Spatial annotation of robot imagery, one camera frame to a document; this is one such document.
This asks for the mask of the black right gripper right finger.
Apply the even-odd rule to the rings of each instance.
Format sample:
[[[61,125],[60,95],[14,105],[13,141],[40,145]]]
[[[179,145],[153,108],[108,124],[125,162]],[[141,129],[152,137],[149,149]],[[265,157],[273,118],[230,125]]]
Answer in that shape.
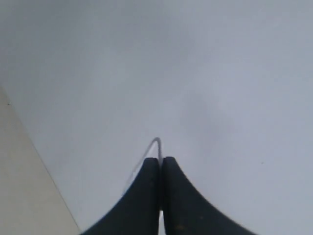
[[[210,204],[185,176],[174,157],[161,166],[162,210],[167,235],[252,235]]]

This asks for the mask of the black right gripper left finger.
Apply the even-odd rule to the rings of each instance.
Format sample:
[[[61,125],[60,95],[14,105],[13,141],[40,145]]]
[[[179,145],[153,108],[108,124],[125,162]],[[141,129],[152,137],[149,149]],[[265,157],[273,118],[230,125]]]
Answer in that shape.
[[[146,158],[135,180],[116,205],[84,235],[157,235],[160,169]]]

